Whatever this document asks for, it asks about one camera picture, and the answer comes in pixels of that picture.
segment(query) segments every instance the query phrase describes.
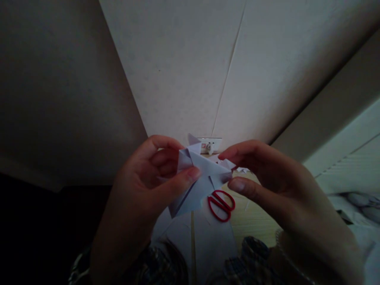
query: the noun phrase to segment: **red scissors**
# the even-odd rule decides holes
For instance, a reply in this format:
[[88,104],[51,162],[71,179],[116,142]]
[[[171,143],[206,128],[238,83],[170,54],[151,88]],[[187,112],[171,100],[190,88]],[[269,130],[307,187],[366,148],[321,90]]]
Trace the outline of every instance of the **red scissors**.
[[[232,207],[230,207],[218,194],[217,192],[220,192],[224,195],[227,195],[231,201],[232,201]],[[215,218],[217,218],[219,221],[221,222],[228,222],[231,218],[231,212],[235,209],[235,200],[232,198],[232,196],[222,190],[215,190],[214,192],[212,192],[212,195],[217,198],[217,200],[220,202],[218,202],[217,200],[214,199],[213,196],[208,196],[207,197],[207,202],[209,203],[209,207],[210,207],[210,210],[211,212],[213,213],[213,215],[215,216]],[[211,202],[213,202],[216,206],[218,206],[219,208],[221,208],[224,212],[226,212],[227,214],[227,218],[225,219],[222,219],[220,217],[218,217],[213,208],[211,207]]]

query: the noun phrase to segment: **right hand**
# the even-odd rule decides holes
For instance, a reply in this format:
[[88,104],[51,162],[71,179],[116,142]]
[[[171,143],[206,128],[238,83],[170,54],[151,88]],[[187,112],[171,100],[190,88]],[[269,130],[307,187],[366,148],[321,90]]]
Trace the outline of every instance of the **right hand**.
[[354,235],[302,164],[255,140],[229,147],[219,159],[248,168],[261,183],[235,177],[228,184],[231,190],[257,203],[297,243],[347,282],[363,278]]

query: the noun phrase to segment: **bracelet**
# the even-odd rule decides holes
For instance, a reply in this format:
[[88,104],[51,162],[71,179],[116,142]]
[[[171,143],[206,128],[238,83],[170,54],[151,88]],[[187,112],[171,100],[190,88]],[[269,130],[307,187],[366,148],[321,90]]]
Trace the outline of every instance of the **bracelet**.
[[311,279],[309,276],[307,276],[305,273],[303,273],[299,268],[298,266],[296,266],[293,261],[290,260],[290,258],[287,256],[287,254],[285,253],[284,249],[282,248],[281,244],[280,244],[280,234],[283,232],[283,230],[281,229],[278,229],[276,230],[276,244],[279,248],[279,250],[281,251],[281,254],[283,255],[283,257],[286,259],[286,261],[293,267],[294,270],[296,270],[303,278],[305,278],[309,283],[313,284],[313,285],[317,285],[317,283]]

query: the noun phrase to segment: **hand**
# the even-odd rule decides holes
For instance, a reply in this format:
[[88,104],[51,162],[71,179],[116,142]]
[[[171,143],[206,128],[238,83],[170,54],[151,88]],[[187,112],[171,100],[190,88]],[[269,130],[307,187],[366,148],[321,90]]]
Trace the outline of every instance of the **hand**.
[[235,177],[228,184],[231,190],[257,203],[345,281],[363,281],[355,237],[302,164],[259,141],[233,145],[219,159],[250,169],[261,183]]
[[[175,139],[151,136],[117,173],[91,251],[95,284],[110,284],[132,265],[159,215],[200,177],[196,167],[174,176],[182,148]],[[157,176],[172,178],[161,184]]]

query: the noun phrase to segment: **fingernail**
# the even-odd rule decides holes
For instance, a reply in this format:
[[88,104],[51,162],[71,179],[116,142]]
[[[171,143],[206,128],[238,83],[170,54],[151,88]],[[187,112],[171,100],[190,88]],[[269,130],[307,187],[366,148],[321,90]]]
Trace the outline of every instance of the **fingernail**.
[[244,182],[239,179],[234,179],[228,184],[228,188],[237,193],[243,191],[244,187],[245,187]]
[[201,171],[198,168],[193,167],[187,172],[187,175],[192,181],[195,181],[201,176]]

